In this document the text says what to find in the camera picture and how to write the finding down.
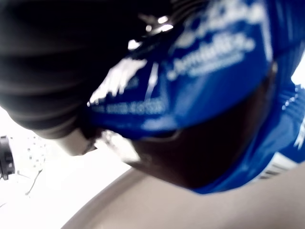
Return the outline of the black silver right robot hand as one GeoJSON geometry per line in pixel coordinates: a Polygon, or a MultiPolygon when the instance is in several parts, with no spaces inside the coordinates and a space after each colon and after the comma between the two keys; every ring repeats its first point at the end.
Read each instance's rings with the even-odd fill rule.
{"type": "Polygon", "coordinates": [[[102,142],[197,189],[243,156],[274,98],[264,0],[3,0],[0,105],[72,156],[102,142]]]}

